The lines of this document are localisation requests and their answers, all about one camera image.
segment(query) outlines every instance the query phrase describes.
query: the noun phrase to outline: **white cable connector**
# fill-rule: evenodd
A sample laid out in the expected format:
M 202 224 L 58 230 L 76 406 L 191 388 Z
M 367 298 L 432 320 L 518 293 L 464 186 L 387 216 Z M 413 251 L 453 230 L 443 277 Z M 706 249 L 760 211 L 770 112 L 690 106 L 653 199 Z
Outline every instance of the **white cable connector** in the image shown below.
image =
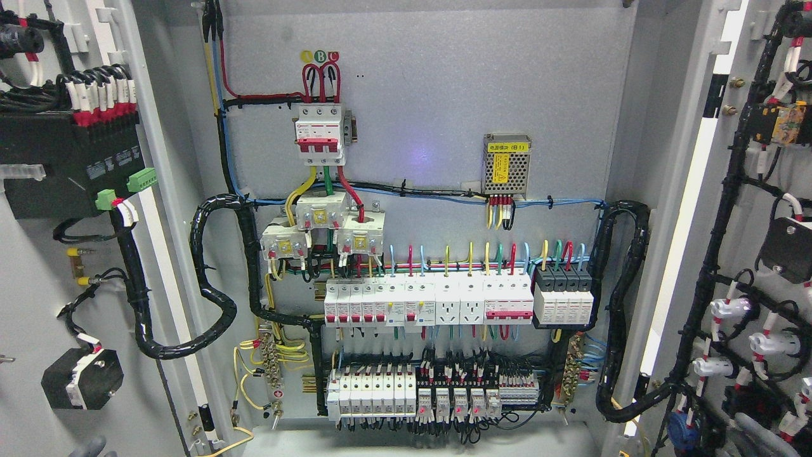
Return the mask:
M 710 312 L 719 319 L 743 317 L 752 308 L 753 304 L 747 297 L 734 298 L 733 300 L 717 298 L 710 302 Z
M 693 361 L 693 371 L 699 376 L 731 376 L 733 374 L 733 363 L 724 357 L 708 357 L 705 359 L 695 359 Z
M 801 351 L 801 340 L 795 333 L 753 333 L 749 339 L 750 349 L 760 355 L 795 355 Z

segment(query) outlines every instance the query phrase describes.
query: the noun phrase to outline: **gray metal panel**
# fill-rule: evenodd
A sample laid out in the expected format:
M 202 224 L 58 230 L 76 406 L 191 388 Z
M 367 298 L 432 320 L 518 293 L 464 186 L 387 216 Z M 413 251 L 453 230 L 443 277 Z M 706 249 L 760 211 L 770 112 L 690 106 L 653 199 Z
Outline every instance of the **gray metal panel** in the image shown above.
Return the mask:
M 168 4 L 173 6 L 167 20 L 176 49 L 172 71 L 184 82 L 177 90 L 187 103 L 203 187 L 210 194 L 222 192 L 197 18 L 189 8 Z M 229 2 L 223 8 L 230 83 L 239 92 L 298 90 L 302 50 L 342 53 L 343 101 L 358 117 L 360 134 L 359 143 L 348 149 L 351 179 L 399 184 L 408 178 L 416 186 L 456 188 L 461 181 L 480 180 L 483 134 L 522 132 L 534 140 L 530 198 L 605 194 L 634 9 L 624 10 L 614 1 L 565 6 Z M 567 39 L 573 29 L 577 36 Z M 245 107 L 229 114 L 237 175 L 253 195 L 283 197 L 307 175 L 292 145 L 291 117 L 286 107 Z M 467 256 L 468 240 L 476 242 L 478 258 L 484 241 L 491 241 L 491 255 L 498 241 L 527 241 L 538 255 L 542 237 L 590 244 L 594 233 L 596 214 L 589 205 L 520 210 L 516 227 L 505 233 L 484 229 L 482 207 L 361 195 L 368 206 L 369 200 L 378 200 L 387 211 L 385 243 L 395 245 L 398 259 L 405 258 L 409 243 L 425 244 L 435 262 L 449 244 L 452 258 L 461 259 Z M 277 211 L 260 210 L 260 228 Z M 218 244 L 235 244 L 230 220 L 213 220 L 209 233 L 211 247 L 214 237 Z M 246 303 L 239 248 L 209 252 L 209 263 L 227 278 L 222 289 Z M 518 252 L 524 255 L 521 244 Z M 296 279 L 276 285 L 274 292 L 287 311 L 320 310 L 312 292 Z M 245 314 L 223 340 L 251 337 Z M 522 347 L 546 345 L 547 332 L 526 336 L 530 333 L 523 331 Z M 328 349 L 331 335 L 326 336 Z M 230 353 L 221 346 L 209 352 L 225 379 Z M 295 394 L 296 381 L 289 382 L 285 398 L 292 395 L 295 401 L 285 402 L 285 417 L 311 416 L 312 396 Z M 257 385 L 248 388 L 261 398 Z M 585 408 L 591 397 L 588 392 L 581 397 Z

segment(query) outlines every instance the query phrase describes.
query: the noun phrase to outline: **blue wire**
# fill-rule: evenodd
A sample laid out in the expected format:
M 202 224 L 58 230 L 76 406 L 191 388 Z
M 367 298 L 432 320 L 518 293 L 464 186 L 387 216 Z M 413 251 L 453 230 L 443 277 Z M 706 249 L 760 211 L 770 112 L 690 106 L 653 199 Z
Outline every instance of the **blue wire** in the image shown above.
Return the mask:
M 392 266 L 389 270 L 391 271 L 391 276 L 395 277 L 395 247 L 393 245 L 389 245 L 389 255 L 392 257 Z
M 578 271 L 584 271 L 584 257 L 586 256 L 586 245 L 581 243 L 581 252 L 578 255 Z
M 601 346 L 603 346 L 603 347 L 606 347 L 606 346 L 607 346 L 607 344 L 606 344 L 605 342 L 602 342 L 601 340 L 598 340 L 597 338 L 591 337 L 591 336 L 590 336 L 588 333 L 584 333 L 584 336 L 586 336 L 586 337 L 587 337 L 587 338 L 589 338 L 590 340 L 592 340 L 592 341 L 594 341 L 594 342 L 598 343 L 599 345 L 601 345 Z
M 530 245 L 525 242 L 525 273 L 529 272 L 530 267 Z

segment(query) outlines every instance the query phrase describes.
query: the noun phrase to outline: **black wire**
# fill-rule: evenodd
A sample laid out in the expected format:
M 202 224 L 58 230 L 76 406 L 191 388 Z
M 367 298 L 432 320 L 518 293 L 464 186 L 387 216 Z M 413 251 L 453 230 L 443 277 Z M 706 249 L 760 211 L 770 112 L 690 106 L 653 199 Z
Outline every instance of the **black wire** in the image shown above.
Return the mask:
M 767 182 L 772 177 L 772 173 L 775 171 L 775 166 L 778 165 L 778 158 L 781 156 L 781 147 L 775 149 L 775 154 L 772 156 L 772 163 L 770 163 L 770 168 L 767 170 L 767 174 L 764 175 L 764 179 L 760 181 Z
M 114 240 L 115 238 L 130 233 L 136 227 L 136 223 L 133 223 L 131 226 L 121 228 L 111 235 L 68 235 L 65 233 L 70 227 L 78 224 L 81 220 L 82 219 L 68 219 L 57 225 L 53 232 L 54 240 L 66 245 L 108 242 L 109 240 Z

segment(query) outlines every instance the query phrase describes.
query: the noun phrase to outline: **power outlet socket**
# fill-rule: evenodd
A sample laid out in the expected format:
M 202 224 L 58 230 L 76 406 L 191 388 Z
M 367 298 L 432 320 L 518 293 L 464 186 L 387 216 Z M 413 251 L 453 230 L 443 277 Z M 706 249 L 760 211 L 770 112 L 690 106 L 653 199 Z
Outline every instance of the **power outlet socket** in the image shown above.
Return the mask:
M 437 324 L 458 325 L 460 308 L 460 302 L 437 302 Z
M 485 321 L 485 302 L 460 301 L 460 324 L 479 325 Z

